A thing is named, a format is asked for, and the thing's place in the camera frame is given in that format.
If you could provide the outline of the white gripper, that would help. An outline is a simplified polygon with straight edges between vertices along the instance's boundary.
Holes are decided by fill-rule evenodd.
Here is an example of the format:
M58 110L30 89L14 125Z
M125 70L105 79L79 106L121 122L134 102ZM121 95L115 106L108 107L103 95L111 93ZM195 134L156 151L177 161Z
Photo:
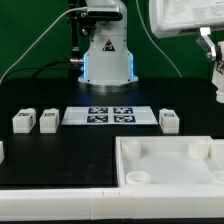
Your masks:
M209 61L216 60L216 45L209 35L224 30L224 0L149 0L149 19L157 38L194 34Z

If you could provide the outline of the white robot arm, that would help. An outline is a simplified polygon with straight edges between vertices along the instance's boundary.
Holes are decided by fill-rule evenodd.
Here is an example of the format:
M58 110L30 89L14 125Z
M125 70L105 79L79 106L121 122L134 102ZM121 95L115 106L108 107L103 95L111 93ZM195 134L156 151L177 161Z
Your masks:
M127 48L127 7L121 0L86 0L81 19L90 35L84 54L83 85L114 89L136 83L133 54ZM149 21L154 36L168 38L195 34L211 61L224 49L210 39L213 30L224 30L224 0L149 0Z

